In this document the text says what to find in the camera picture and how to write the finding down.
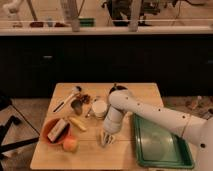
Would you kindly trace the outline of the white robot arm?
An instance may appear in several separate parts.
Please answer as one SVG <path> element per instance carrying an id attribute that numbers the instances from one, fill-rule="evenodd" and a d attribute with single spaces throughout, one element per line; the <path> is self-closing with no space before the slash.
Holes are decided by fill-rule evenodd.
<path id="1" fill-rule="evenodd" d="M 115 90 L 108 96 L 109 110 L 103 122 L 102 145 L 120 132 L 126 112 L 132 112 L 197 146 L 195 171 L 213 171 L 213 117 L 206 120 L 188 113 L 145 104 L 128 89 Z"/>

